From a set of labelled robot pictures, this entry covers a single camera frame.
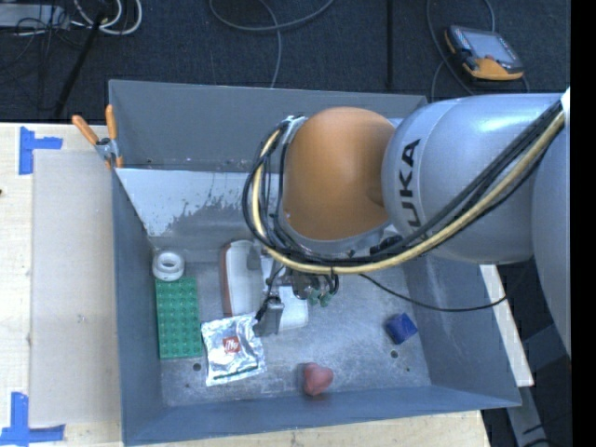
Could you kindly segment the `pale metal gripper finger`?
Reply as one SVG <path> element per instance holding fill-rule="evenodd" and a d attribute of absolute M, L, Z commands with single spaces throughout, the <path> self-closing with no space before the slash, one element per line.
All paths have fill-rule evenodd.
<path fill-rule="evenodd" d="M 257 312 L 257 335 L 278 334 L 285 305 L 279 298 L 267 298 Z"/>

